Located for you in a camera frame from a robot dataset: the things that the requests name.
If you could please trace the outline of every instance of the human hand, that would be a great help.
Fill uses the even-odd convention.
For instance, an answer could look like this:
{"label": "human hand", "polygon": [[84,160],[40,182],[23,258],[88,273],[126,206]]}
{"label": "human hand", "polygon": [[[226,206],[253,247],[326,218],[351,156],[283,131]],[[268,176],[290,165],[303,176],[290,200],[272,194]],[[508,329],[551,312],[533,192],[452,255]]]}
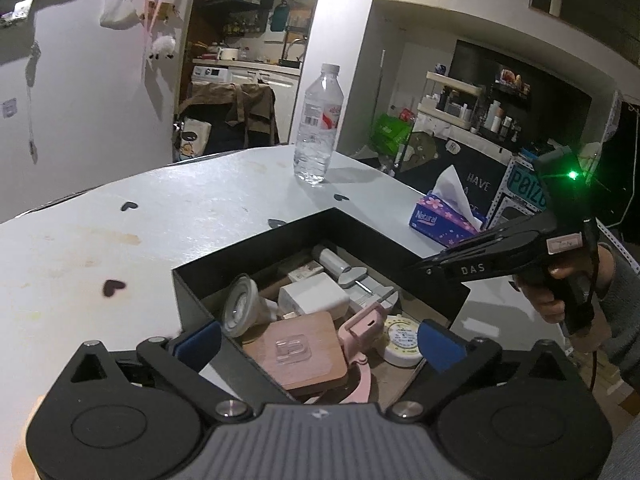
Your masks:
{"label": "human hand", "polygon": [[[598,256],[600,265],[598,266],[596,292],[602,296],[606,293],[613,279],[615,263],[612,254],[603,246],[598,246]],[[563,280],[576,272],[584,272],[591,278],[593,264],[588,251],[580,249],[561,255],[549,266],[548,270],[556,280]],[[564,301],[556,299],[548,288],[530,285],[521,276],[516,276],[516,285],[546,322],[560,323],[564,320]]]}

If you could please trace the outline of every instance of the license plate sign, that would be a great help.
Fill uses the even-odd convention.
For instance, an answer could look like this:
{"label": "license plate sign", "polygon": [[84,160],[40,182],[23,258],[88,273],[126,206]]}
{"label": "license plate sign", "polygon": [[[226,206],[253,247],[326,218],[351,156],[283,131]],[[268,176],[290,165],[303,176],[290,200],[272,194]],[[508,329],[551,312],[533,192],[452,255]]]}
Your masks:
{"label": "license plate sign", "polygon": [[546,209],[546,200],[540,187],[540,181],[535,174],[526,168],[514,166],[507,182],[507,188],[532,206],[540,210]]}

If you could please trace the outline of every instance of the white cube charger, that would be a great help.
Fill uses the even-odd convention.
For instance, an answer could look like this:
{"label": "white cube charger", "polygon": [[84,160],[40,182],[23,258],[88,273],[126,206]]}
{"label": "white cube charger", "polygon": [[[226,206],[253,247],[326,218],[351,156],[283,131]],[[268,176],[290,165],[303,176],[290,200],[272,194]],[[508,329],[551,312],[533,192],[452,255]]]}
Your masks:
{"label": "white cube charger", "polygon": [[278,294],[278,305],[299,314],[328,311],[332,319],[347,313],[349,296],[325,272],[285,285]]}

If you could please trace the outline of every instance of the gray ribbed panel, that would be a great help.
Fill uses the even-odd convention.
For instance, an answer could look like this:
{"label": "gray ribbed panel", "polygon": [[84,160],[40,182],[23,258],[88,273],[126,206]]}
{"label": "gray ribbed panel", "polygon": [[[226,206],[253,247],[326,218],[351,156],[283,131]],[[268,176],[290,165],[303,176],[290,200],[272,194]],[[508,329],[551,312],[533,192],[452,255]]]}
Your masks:
{"label": "gray ribbed panel", "polygon": [[[319,410],[328,415],[313,416]],[[373,404],[271,404],[218,428],[176,480],[470,480],[427,432],[384,419]]]}

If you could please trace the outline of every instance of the green bag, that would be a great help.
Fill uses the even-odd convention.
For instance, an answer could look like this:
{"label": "green bag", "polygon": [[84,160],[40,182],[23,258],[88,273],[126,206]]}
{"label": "green bag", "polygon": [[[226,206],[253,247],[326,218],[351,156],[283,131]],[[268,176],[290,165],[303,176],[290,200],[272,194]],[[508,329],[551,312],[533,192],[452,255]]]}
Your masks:
{"label": "green bag", "polygon": [[406,142],[412,126],[396,117],[383,114],[369,139],[369,147],[380,154],[395,157],[400,144]]}

